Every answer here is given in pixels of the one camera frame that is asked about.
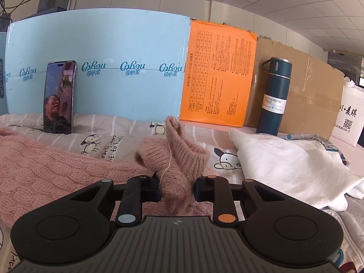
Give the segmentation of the smartphone with lit screen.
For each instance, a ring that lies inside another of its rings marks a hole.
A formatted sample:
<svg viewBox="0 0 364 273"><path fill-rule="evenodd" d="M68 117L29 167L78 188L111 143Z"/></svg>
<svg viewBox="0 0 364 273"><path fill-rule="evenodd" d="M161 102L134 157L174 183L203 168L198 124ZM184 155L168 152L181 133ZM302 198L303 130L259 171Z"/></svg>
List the smartphone with lit screen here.
<svg viewBox="0 0 364 273"><path fill-rule="evenodd" d="M76 61L48 63L43 103L44 132L52 134L72 132L75 72Z"/></svg>

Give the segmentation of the brown cardboard box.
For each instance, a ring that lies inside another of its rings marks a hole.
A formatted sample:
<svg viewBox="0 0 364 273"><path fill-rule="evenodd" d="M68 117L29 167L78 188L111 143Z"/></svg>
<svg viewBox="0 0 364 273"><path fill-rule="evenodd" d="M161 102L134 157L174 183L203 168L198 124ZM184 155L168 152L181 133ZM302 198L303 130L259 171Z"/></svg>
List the brown cardboard box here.
<svg viewBox="0 0 364 273"><path fill-rule="evenodd" d="M288 101L279 128L288 134L317 134L329 139L341 107L344 74L321 60L292 47L259 38L244 126L258 125L272 57L292 63Z"/></svg>

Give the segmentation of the orange cardboard box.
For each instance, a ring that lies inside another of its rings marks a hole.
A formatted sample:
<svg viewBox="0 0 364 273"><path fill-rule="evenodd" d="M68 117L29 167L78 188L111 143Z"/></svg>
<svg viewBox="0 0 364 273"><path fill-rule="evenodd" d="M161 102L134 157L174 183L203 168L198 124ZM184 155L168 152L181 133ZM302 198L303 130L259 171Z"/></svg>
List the orange cardboard box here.
<svg viewBox="0 0 364 273"><path fill-rule="evenodd" d="M243 126L256 47L251 31L192 21L180 120Z"/></svg>

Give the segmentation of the black power adapter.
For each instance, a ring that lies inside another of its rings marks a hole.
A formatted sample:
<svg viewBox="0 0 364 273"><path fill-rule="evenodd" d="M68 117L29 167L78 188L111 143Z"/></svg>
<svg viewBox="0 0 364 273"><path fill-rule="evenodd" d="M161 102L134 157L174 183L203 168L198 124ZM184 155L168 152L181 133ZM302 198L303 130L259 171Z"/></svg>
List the black power adapter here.
<svg viewBox="0 0 364 273"><path fill-rule="evenodd" d="M56 10L57 0L40 0L38 4L37 13L49 11L49 10Z"/></svg>

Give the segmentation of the white t-shirt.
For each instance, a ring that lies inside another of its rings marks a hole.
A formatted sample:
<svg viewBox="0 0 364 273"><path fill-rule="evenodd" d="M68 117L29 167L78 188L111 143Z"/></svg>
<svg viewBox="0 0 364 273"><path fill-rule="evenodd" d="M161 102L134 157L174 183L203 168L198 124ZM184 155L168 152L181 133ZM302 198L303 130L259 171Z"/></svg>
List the white t-shirt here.
<svg viewBox="0 0 364 273"><path fill-rule="evenodd" d="M246 134L230 130L244 177L318 209L345 211L346 196L363 199L363 176L353 173L344 154L315 134Z"/></svg>

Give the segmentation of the pink knitted sweater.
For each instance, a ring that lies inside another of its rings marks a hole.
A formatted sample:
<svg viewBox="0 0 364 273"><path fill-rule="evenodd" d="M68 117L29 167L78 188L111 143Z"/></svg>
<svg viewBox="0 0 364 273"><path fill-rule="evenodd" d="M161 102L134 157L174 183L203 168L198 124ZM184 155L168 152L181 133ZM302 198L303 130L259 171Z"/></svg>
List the pink knitted sweater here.
<svg viewBox="0 0 364 273"><path fill-rule="evenodd" d="M197 178L210 175L209 153L189 140L174 117L165 120L166 137L147 138L134 163L104 162L48 147L10 129L1 129L1 220L9 227L22 215L102 179L123 184L156 174L162 200L147 203L146 215L210 216L212 204L194 200Z"/></svg>

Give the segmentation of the white shopping bag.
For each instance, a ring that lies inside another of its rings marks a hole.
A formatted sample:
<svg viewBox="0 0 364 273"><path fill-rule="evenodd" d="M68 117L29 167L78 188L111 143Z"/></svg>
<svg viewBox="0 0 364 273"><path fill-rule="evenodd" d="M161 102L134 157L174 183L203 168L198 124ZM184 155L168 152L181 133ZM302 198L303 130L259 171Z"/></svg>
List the white shopping bag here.
<svg viewBox="0 0 364 273"><path fill-rule="evenodd" d="M363 88L344 78L342 101L332 136L355 147L363 129Z"/></svg>

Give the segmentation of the light blue cardboard box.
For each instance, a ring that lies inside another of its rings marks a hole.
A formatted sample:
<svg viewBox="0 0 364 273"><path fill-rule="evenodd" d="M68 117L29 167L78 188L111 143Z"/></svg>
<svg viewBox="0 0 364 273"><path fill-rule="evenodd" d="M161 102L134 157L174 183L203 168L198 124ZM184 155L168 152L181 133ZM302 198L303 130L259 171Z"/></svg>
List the light blue cardboard box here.
<svg viewBox="0 0 364 273"><path fill-rule="evenodd" d="M12 114L40 114L60 85L52 63L74 62L64 96L81 115L163 121L179 116L191 19L138 9L84 9L11 24L5 44L5 96Z"/></svg>

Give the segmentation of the dark blue vacuum bottle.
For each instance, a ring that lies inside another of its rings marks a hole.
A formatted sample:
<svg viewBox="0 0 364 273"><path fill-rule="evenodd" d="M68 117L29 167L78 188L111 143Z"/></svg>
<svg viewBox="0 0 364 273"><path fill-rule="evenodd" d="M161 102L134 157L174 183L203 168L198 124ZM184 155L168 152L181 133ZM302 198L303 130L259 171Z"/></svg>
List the dark blue vacuum bottle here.
<svg viewBox="0 0 364 273"><path fill-rule="evenodd" d="M277 136L283 119L291 82L292 63L286 58L272 57L256 133Z"/></svg>

